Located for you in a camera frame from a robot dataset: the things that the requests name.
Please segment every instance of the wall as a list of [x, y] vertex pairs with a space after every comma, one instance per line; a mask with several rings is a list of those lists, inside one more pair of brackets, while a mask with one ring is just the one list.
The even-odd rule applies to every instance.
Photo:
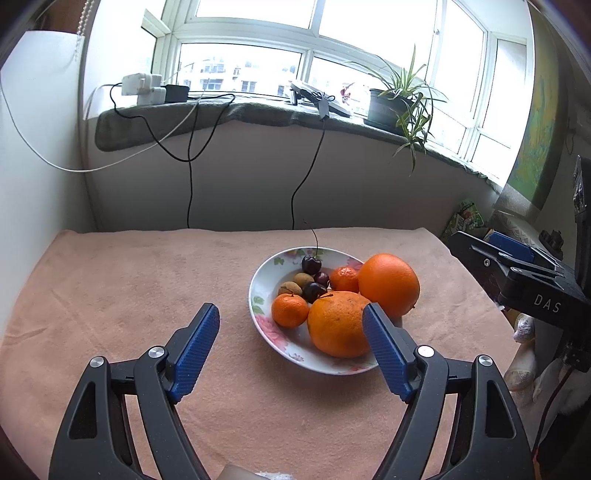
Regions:
[[[210, 129], [195, 135], [193, 152]], [[191, 227], [221, 231], [291, 228], [290, 199], [304, 178], [321, 132], [238, 121], [221, 125], [194, 165]], [[166, 146], [186, 156], [189, 135]], [[112, 153], [90, 146], [89, 166], [114, 162], [143, 147]], [[439, 235], [469, 197], [485, 217], [497, 194], [461, 168], [419, 154], [411, 175], [407, 151], [365, 137], [327, 131], [316, 165], [295, 201], [297, 228], [378, 226], [418, 228]], [[189, 168], [158, 147], [92, 174], [96, 213], [106, 230], [186, 227]]]
[[[141, 59], [135, 52], [141, 43], [141, 25], [145, 10], [145, 1], [100, 0], [96, 7], [88, 50], [86, 68], [83, 79], [83, 105], [86, 107], [94, 89], [105, 83], [119, 83], [125, 75], [143, 72]], [[113, 90], [113, 98], [118, 106], [129, 106], [137, 103], [136, 96], [122, 97], [120, 89]], [[109, 99], [109, 88], [96, 92], [92, 101], [90, 117], [112, 108]]]
[[[75, 136], [76, 36], [27, 32], [1, 70], [23, 136], [48, 160], [80, 168]], [[93, 229], [84, 183], [41, 162], [0, 98], [0, 336], [31, 270], [62, 229]]]
[[[570, 135], [567, 143], [570, 149]], [[535, 228], [539, 232], [547, 230], [551, 233], [554, 229], [562, 233], [564, 262], [571, 267], [574, 267], [577, 247], [577, 228], [573, 207], [573, 172], [577, 155], [591, 158], [591, 145], [575, 135], [573, 154], [569, 155], [566, 149], [563, 150], [552, 189], [535, 223]]]

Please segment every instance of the floral pattern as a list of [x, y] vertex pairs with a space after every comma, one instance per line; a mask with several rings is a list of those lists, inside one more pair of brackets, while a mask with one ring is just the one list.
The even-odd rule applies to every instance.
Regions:
[[[310, 370], [329, 375], [354, 375], [377, 366], [373, 355], [353, 359], [338, 359], [317, 351], [307, 339], [304, 324], [296, 330], [284, 330], [271, 317], [271, 303], [275, 298], [277, 285], [300, 271], [305, 255], [314, 255], [316, 247], [292, 248], [269, 258], [252, 279], [249, 302], [253, 320], [265, 340], [283, 357]], [[356, 270], [363, 262], [330, 248], [319, 248], [319, 257], [329, 271], [341, 265]]]
[[304, 357], [302, 357], [301, 355], [298, 355], [297, 353], [290, 353], [290, 358], [293, 358], [293, 360], [295, 360], [296, 362], [303, 362], [304, 361]]
[[287, 349], [288, 340], [285, 334], [280, 330], [273, 320], [264, 315], [255, 315], [256, 323], [261, 328], [263, 334], [269, 339], [269, 341], [275, 345], [279, 350], [285, 353]]

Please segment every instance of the windowsill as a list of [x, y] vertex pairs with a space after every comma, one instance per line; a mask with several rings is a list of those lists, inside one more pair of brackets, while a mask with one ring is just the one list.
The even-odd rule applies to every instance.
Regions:
[[[221, 110], [228, 104], [228, 100], [208, 99], [204, 97], [200, 101], [199, 115], [197, 117], [196, 130], [211, 128], [219, 116]], [[150, 127], [158, 138], [167, 135], [181, 121], [193, 107], [194, 102], [187, 103], [166, 103], [155, 106], [133, 106], [119, 109], [124, 115], [143, 115], [150, 123]], [[254, 98], [247, 94], [236, 94], [236, 100], [226, 110], [220, 119], [220, 124], [231, 120], [239, 120], [245, 123], [268, 125], [271, 127], [287, 127], [299, 125], [301, 127], [321, 129], [318, 110], [312, 106], [298, 105], [279, 99]], [[193, 121], [185, 121], [183, 125], [175, 130], [172, 136], [183, 135], [191, 131]], [[331, 113], [326, 121], [326, 129], [340, 131], [353, 135], [380, 140], [394, 145], [403, 145], [406, 139], [399, 135], [370, 127], [363, 123], [363, 118], [351, 116], [345, 118]], [[152, 143], [152, 137], [141, 119], [126, 119], [118, 116], [113, 110], [108, 110], [99, 115], [96, 131], [95, 144], [98, 149], [106, 152], [123, 150]], [[465, 171], [477, 175], [485, 180], [494, 190], [500, 192], [502, 187], [471, 164], [461, 160], [452, 153], [445, 151], [442, 147], [433, 142], [426, 146], [427, 154], [430, 157], [444, 161], [453, 167], [463, 168]]]

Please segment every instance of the pink flower print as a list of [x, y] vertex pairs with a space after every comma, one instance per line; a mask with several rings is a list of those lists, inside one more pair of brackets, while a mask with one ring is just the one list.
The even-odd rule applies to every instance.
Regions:
[[363, 262], [360, 262], [359, 260], [356, 260], [354, 258], [349, 258], [347, 260], [347, 266], [359, 271], [363, 266]]
[[261, 328], [263, 334], [275, 345], [279, 350], [285, 352], [287, 348], [287, 338], [283, 332], [279, 329], [277, 324], [273, 322], [269, 317], [264, 315], [255, 315], [256, 322]]

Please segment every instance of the black cable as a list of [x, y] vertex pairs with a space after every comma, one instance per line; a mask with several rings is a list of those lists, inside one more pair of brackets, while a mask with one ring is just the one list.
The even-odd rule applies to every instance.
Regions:
[[550, 395], [550, 398], [548, 399], [546, 406], [544, 407], [544, 411], [542, 413], [542, 418], [540, 419], [540, 426], [538, 427], [538, 433], [535, 435], [534, 446], [531, 449], [531, 457], [532, 458], [535, 458], [535, 454], [536, 454], [538, 447], [540, 445], [540, 439], [542, 438], [542, 432], [544, 431], [544, 423], [546, 423], [546, 417], [548, 416], [548, 412], [550, 411], [550, 406], [552, 405], [552, 402], [556, 398], [556, 395], [558, 395], [558, 392], [564, 386], [564, 384], [569, 379], [569, 377], [573, 373], [573, 371], [574, 371], [574, 367], [570, 367], [567, 370], [563, 379], [558, 384], [558, 387], [556, 387], [556, 389], [552, 392], [552, 395]]
[[194, 135], [195, 129], [197, 127], [197, 115], [199, 113], [199, 100], [197, 101], [197, 105], [195, 106], [195, 118], [193, 119], [193, 127], [191, 129], [191, 137], [189, 138], [189, 144], [187, 146], [187, 160], [185, 160], [185, 159], [177, 157], [176, 155], [171, 153], [168, 150], [168, 148], [166, 148], [164, 145], [162, 145], [162, 143], [160, 143], [160, 140], [158, 140], [158, 138], [156, 138], [156, 135], [154, 135], [154, 131], [150, 127], [150, 123], [148, 122], [148, 119], [146, 117], [144, 117], [143, 115], [124, 115], [118, 110], [117, 104], [115, 103], [115, 100], [113, 98], [113, 89], [115, 87], [120, 86], [120, 85], [121, 85], [121, 82], [113, 85], [111, 87], [111, 89], [109, 90], [109, 97], [111, 98], [111, 102], [113, 102], [113, 110], [115, 111], [115, 113], [117, 115], [119, 115], [120, 117], [130, 119], [130, 120], [132, 120], [134, 118], [141, 118], [144, 121], [144, 123], [146, 124], [146, 127], [148, 128], [148, 131], [150, 132], [150, 135], [152, 136], [152, 139], [158, 144], [158, 146], [160, 148], [162, 148], [162, 150], [164, 150], [173, 159], [189, 164], [189, 182], [190, 182], [190, 192], [191, 193], [190, 193], [190, 197], [189, 197], [189, 206], [187, 208], [187, 228], [191, 228], [189, 225], [189, 216], [191, 214], [191, 205], [193, 204], [193, 166], [191, 165], [191, 163], [193, 162], [193, 160], [197, 159], [203, 153], [203, 151], [207, 148], [207, 146], [209, 145], [209, 142], [213, 138], [213, 133], [216, 131], [216, 128], [219, 125], [220, 120], [222, 119], [222, 115], [228, 109], [228, 107], [230, 107], [232, 102], [234, 100], [236, 100], [236, 95], [234, 95], [233, 93], [224, 93], [222, 95], [207, 97], [208, 99], [213, 99], [213, 98], [222, 98], [222, 97], [226, 97], [226, 96], [231, 96], [232, 99], [220, 111], [220, 114], [217, 116], [217, 119], [216, 119], [215, 123], [213, 124], [213, 128], [212, 128], [211, 133], [209, 134], [209, 138], [207, 139], [205, 144], [202, 146], [201, 150], [199, 150], [199, 152], [197, 152], [197, 154], [194, 157], [191, 157], [191, 145], [193, 143], [193, 135]]
[[[574, 151], [574, 133], [576, 132], [575, 129], [571, 129], [570, 127], [570, 117], [569, 120], [567, 121], [567, 130], [566, 130], [566, 135], [564, 137], [564, 147], [566, 148], [566, 151], [568, 152], [569, 155], [573, 154]], [[568, 138], [569, 138], [569, 133], [570, 133], [570, 151], [569, 151], [569, 146], [566, 143]]]
[[191, 215], [191, 204], [193, 203], [193, 160], [191, 160], [191, 144], [193, 143], [193, 135], [197, 128], [197, 115], [199, 114], [199, 100], [195, 106], [195, 118], [193, 119], [193, 127], [191, 129], [191, 136], [189, 137], [189, 144], [187, 145], [187, 158], [189, 159], [189, 185], [191, 195], [189, 197], [189, 205], [187, 207], [187, 228], [190, 229], [189, 216]]
[[316, 163], [316, 157], [318, 156], [318, 152], [320, 151], [320, 146], [322, 145], [322, 141], [324, 140], [325, 133], [326, 133], [326, 120], [323, 118], [322, 119], [322, 136], [320, 137], [320, 141], [318, 142], [318, 147], [316, 148], [316, 153], [314, 154], [314, 158], [312, 160], [312, 163], [310, 164], [310, 168], [308, 169], [308, 173], [304, 177], [304, 180], [302, 180], [301, 183], [297, 186], [293, 195], [291, 196], [291, 229], [292, 230], [296, 229], [296, 223], [295, 223], [296, 218], [294, 217], [294, 198], [296, 198], [297, 191], [304, 184], [304, 182], [308, 179], [308, 176], [310, 175], [312, 168], [314, 168], [314, 163]]
[[148, 119], [146, 117], [144, 117], [143, 115], [124, 115], [122, 114], [119, 109], [117, 108], [117, 104], [115, 103], [115, 100], [113, 99], [113, 88], [120, 86], [121, 83], [117, 83], [115, 85], [113, 85], [111, 87], [111, 89], [109, 90], [109, 97], [111, 98], [111, 102], [113, 102], [113, 110], [115, 111], [115, 113], [117, 115], [119, 115], [120, 117], [123, 118], [127, 118], [129, 120], [133, 120], [135, 118], [141, 118], [144, 123], [146, 124], [146, 127], [148, 128], [148, 131], [150, 132], [150, 136], [152, 136], [152, 139], [158, 144], [158, 146], [160, 148], [162, 148], [162, 150], [164, 150], [170, 157], [172, 157], [173, 159], [177, 160], [177, 161], [181, 161], [184, 163], [188, 163], [191, 162], [193, 160], [195, 160], [199, 155], [201, 155], [203, 153], [203, 151], [205, 150], [205, 148], [207, 147], [207, 145], [209, 144], [210, 140], [213, 137], [213, 133], [216, 131], [217, 125], [219, 124], [220, 119], [222, 118], [222, 115], [224, 114], [224, 112], [228, 109], [228, 107], [230, 107], [230, 105], [232, 104], [232, 102], [234, 100], [236, 100], [236, 95], [234, 95], [233, 93], [224, 93], [222, 95], [217, 95], [214, 97], [207, 97], [208, 99], [214, 99], [214, 98], [221, 98], [221, 97], [225, 97], [225, 96], [231, 96], [232, 100], [230, 100], [225, 106], [224, 108], [222, 108], [222, 111], [220, 112], [220, 114], [217, 117], [217, 120], [215, 122], [215, 124], [213, 125], [213, 129], [211, 134], [209, 135], [209, 138], [207, 139], [207, 141], [205, 142], [205, 145], [203, 146], [203, 148], [197, 153], [197, 155], [195, 155], [193, 158], [189, 158], [187, 160], [177, 157], [176, 155], [174, 155], [172, 152], [170, 152], [168, 150], [168, 148], [166, 148], [164, 145], [162, 145], [162, 143], [160, 143], [160, 140], [158, 140], [158, 138], [156, 138], [156, 135], [154, 135], [154, 131], [152, 130], [152, 128], [150, 127], [150, 124], [148, 123]]

